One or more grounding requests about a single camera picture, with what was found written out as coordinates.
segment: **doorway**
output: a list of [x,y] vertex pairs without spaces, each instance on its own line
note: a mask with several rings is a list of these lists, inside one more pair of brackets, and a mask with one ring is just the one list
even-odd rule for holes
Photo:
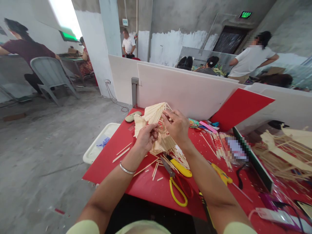
[[213,51],[234,54],[251,29],[224,26]]

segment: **white divider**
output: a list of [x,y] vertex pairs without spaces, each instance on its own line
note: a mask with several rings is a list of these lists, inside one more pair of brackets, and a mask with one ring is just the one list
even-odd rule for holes
[[312,97],[307,96],[310,93],[303,91],[293,93],[296,90],[286,88],[277,90],[276,88],[280,87],[266,86],[269,86],[269,89],[261,91],[260,94],[274,98],[275,101],[236,126],[243,135],[270,120],[283,121],[293,129],[310,126],[308,131],[312,130]]
[[246,85],[246,88],[248,91],[254,92],[254,93],[262,93],[265,89],[275,90],[279,92],[286,92],[289,94],[295,94],[295,95],[302,95],[307,97],[312,97],[312,93],[310,92],[303,92],[295,89],[287,89],[283,87],[277,87],[273,85],[267,85],[262,83],[253,83],[252,85]]
[[[143,61],[138,61],[134,59],[123,58],[114,55],[108,55],[110,61],[110,67],[114,82],[116,98],[120,102],[127,104],[132,104],[132,90],[131,90],[131,78],[138,77],[137,64],[146,64],[155,67],[165,68],[174,71],[182,71],[188,74],[194,74],[193,71],[183,70],[179,68],[167,67],[164,65],[148,63]],[[233,83],[238,83],[237,80],[227,79],[219,76],[213,76],[203,73],[195,72],[197,76],[214,78],[218,80],[225,80]]]
[[199,76],[196,72],[186,73],[180,69],[175,71],[139,63],[137,67],[140,107],[168,102],[171,108],[179,109],[185,116],[196,120],[210,118],[235,90],[245,88],[243,84]]

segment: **plastic chair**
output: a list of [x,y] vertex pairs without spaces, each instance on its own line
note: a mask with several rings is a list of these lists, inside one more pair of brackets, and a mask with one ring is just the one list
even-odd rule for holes
[[47,100],[49,97],[46,92],[50,94],[58,106],[61,106],[54,93],[51,91],[52,87],[61,85],[67,85],[74,96],[80,99],[79,95],[68,81],[61,63],[57,59],[50,57],[34,58],[30,61],[30,66],[42,81],[43,84],[38,86]]

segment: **yellow utility knife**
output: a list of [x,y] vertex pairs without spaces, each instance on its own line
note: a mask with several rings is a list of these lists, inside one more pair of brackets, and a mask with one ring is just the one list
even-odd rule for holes
[[233,183],[233,180],[228,177],[224,171],[222,171],[220,169],[220,167],[218,167],[216,164],[209,162],[212,167],[214,168],[214,170],[218,173],[218,175],[220,176],[221,180],[225,183],[225,185],[227,186],[228,184]]
[[182,166],[177,160],[172,158],[169,154],[166,154],[165,152],[164,154],[166,155],[167,159],[175,166],[175,168],[178,169],[179,172],[181,172],[182,175],[188,178],[192,177],[192,173],[190,170]]

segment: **green exit sign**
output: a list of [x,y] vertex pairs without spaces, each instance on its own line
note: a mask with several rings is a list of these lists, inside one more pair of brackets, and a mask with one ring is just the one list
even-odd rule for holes
[[248,19],[251,16],[252,12],[250,11],[242,11],[240,14],[240,18]]

